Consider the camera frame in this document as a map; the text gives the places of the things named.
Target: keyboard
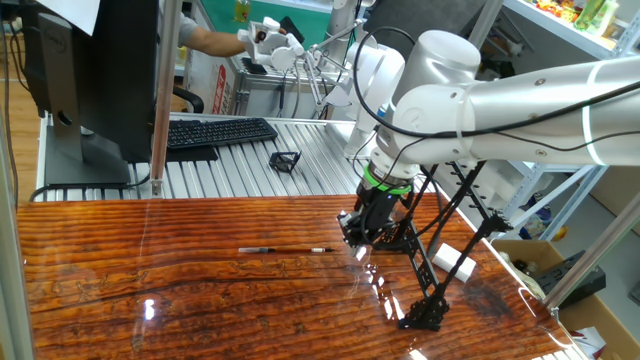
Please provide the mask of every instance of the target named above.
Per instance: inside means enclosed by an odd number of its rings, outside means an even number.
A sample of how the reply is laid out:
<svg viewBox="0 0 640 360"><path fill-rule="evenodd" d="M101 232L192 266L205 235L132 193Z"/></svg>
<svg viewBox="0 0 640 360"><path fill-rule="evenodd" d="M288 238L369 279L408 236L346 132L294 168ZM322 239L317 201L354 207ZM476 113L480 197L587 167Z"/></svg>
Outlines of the keyboard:
<svg viewBox="0 0 640 360"><path fill-rule="evenodd" d="M229 145L251 141L273 140L278 132L262 118L224 121L171 121L169 149L197 146Z"/></svg>

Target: desk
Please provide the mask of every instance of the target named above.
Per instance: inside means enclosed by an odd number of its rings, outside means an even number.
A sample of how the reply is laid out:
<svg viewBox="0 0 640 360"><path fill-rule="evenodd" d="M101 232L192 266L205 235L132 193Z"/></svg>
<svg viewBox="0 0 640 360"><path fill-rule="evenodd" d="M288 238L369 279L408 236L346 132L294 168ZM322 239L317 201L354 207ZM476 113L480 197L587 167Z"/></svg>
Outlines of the desk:
<svg viewBox="0 0 640 360"><path fill-rule="evenodd" d="M172 113L172 120L228 120L233 116ZM278 131L275 141L260 141L217 147L218 161L170 162L165 168L163 193L166 198L212 198L234 196L298 196L355 194L360 178L350 161L327 132L328 124L351 125L353 122L291 120L268 118ZM46 127L43 119L38 148L36 186L44 186ZM277 172L269 166L271 153L302 151L302 158L291 174ZM355 169L363 173L366 162L356 161ZM131 179L142 180L149 174L149 164L131 164ZM79 201L148 199L151 185L120 191L107 189L57 190L38 196L36 201Z"/></svg>
<svg viewBox="0 0 640 360"><path fill-rule="evenodd" d="M354 200L27 204L18 223L38 358L584 359L486 242L469 282L449 287L440 332L397 329L420 289L406 255L349 256L335 216ZM417 225L436 212L425 196ZM441 238L461 249L471 235L454 214ZM237 253L253 246L338 251Z"/></svg>

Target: white object in hand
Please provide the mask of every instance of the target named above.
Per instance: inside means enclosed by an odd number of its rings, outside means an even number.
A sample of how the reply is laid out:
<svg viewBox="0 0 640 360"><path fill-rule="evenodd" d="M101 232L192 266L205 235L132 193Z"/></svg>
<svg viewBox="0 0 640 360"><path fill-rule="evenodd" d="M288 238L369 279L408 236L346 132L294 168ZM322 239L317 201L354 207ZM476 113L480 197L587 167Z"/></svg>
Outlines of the white object in hand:
<svg viewBox="0 0 640 360"><path fill-rule="evenodd" d="M456 262L460 258L460 255L462 255L460 251L452 248L447 244L442 244L442 246L440 246L440 249L436 253L436 256L433 258L433 264L448 272L456 264ZM462 282L467 282L475 267L476 262L471 258L466 258L462 263L462 266L460 266L460 268L458 269L456 278L458 278L458 280Z"/></svg>

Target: pen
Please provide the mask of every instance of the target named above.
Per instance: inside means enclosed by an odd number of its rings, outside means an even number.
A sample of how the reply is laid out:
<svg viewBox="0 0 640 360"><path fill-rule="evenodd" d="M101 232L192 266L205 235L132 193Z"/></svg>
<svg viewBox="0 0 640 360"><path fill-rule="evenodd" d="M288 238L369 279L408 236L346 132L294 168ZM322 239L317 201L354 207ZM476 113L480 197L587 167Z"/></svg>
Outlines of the pen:
<svg viewBox="0 0 640 360"><path fill-rule="evenodd" d="M238 252L241 253L270 253L270 252L279 252L279 253L305 253L305 252L334 252L335 250L332 248L310 248L310 249L274 249L274 248L239 248Z"/></svg>

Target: wood grain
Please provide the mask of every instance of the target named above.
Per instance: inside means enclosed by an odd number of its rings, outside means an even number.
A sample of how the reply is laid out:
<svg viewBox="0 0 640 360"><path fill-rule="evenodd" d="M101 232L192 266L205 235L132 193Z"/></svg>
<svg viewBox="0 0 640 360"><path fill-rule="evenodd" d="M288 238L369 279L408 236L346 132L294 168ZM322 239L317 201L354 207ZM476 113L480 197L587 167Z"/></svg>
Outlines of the wood grain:
<svg viewBox="0 0 640 360"><path fill-rule="evenodd" d="M442 330L397 329L419 286L406 255L350 256L335 217L354 201L24 205L19 230L38 358L533 359L570 343L483 243L471 255L471 279L447 292ZM418 225L436 211L426 196ZM462 249L471 236L456 214L441 238ZM240 247L337 252L238 254Z"/></svg>

